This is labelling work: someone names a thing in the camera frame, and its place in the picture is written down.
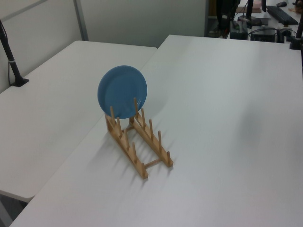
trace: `cable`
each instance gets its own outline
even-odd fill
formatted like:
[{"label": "cable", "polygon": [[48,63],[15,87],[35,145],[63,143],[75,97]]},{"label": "cable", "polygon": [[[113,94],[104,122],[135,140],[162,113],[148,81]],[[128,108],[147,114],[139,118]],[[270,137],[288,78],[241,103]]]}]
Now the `cable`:
[{"label": "cable", "polygon": [[278,29],[275,29],[275,28],[261,28],[261,29],[257,29],[257,30],[254,30],[252,32],[249,32],[248,35],[251,35],[255,32],[266,31],[266,30],[276,30],[277,31]]},{"label": "cable", "polygon": [[248,1],[246,2],[245,6],[240,10],[239,13],[242,13],[242,10],[243,10],[243,12],[245,12],[245,7],[247,6],[247,4],[248,4]]},{"label": "cable", "polygon": [[[8,64],[9,64],[9,62],[8,62]],[[11,83],[10,83],[10,78],[9,78],[9,85],[11,86]]]}]

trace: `wall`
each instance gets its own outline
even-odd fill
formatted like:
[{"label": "wall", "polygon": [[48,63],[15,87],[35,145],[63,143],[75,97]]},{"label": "wall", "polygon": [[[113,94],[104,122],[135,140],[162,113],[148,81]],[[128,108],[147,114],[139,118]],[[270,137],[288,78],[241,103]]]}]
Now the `wall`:
[{"label": "wall", "polygon": [[204,36],[206,0],[77,2],[90,41],[158,48],[170,34]]},{"label": "wall", "polygon": [[[22,76],[81,40],[73,0],[47,0],[3,21],[3,25]],[[9,87],[7,73],[8,60],[1,45],[0,93]]]}]

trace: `gray floor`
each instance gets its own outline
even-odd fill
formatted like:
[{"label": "gray floor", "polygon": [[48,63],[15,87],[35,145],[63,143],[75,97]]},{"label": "gray floor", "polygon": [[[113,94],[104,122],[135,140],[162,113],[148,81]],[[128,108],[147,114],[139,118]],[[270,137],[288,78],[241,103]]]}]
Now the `gray floor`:
[{"label": "gray floor", "polygon": [[9,227],[25,206],[24,202],[0,195],[0,227]]}]

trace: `blue plate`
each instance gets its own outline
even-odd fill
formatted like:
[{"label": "blue plate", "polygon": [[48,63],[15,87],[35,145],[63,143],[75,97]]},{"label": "blue plate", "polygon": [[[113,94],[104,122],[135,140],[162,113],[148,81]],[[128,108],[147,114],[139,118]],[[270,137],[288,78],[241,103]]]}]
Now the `blue plate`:
[{"label": "blue plate", "polygon": [[142,73],[134,67],[121,65],[108,71],[99,83],[98,101],[109,116],[113,106],[115,118],[129,118],[136,114],[134,98],[140,110],[147,96],[147,85]]}]

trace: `wooden peg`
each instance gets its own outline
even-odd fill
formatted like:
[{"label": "wooden peg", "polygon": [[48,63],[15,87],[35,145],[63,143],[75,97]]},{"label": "wooden peg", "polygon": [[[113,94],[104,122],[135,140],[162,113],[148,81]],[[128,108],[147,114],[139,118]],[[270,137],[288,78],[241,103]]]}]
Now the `wooden peg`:
[{"label": "wooden peg", "polygon": [[136,116],[138,116],[138,105],[137,105],[137,99],[136,98],[134,98],[134,107],[135,107],[135,109],[136,109]]},{"label": "wooden peg", "polygon": [[167,152],[167,163],[170,166],[170,152]]},{"label": "wooden peg", "polygon": [[138,157],[137,157],[137,153],[136,153],[136,147],[134,146],[134,142],[133,142],[133,151],[134,151],[134,163],[137,164]]},{"label": "wooden peg", "polygon": [[158,131],[158,138],[159,138],[159,152],[161,154],[162,151],[161,131]]},{"label": "wooden peg", "polygon": [[121,139],[122,130],[121,130],[121,124],[120,124],[120,117],[117,117],[117,122],[118,122],[118,129],[119,129],[119,138]]},{"label": "wooden peg", "polygon": [[141,109],[141,114],[142,114],[142,121],[143,121],[143,129],[145,129],[146,123],[145,123],[145,116],[144,116],[144,110],[143,110],[143,108]]},{"label": "wooden peg", "polygon": [[110,114],[111,114],[111,117],[112,117],[112,122],[113,122],[113,125],[115,125],[115,115],[114,115],[114,109],[113,109],[113,106],[110,106]]},{"label": "wooden peg", "polygon": [[152,120],[150,119],[151,140],[153,141]]},{"label": "wooden peg", "polygon": [[130,118],[128,118],[128,120],[129,120],[130,124],[134,123],[134,117],[130,117]]},{"label": "wooden peg", "polygon": [[143,178],[145,177],[145,167],[144,167],[144,163],[142,163],[142,166],[141,166],[141,168],[142,168],[142,174],[143,174]]},{"label": "wooden peg", "polygon": [[125,141],[126,141],[126,149],[129,150],[129,142],[128,142],[128,136],[127,136],[127,130],[124,129],[124,135],[125,135]]}]

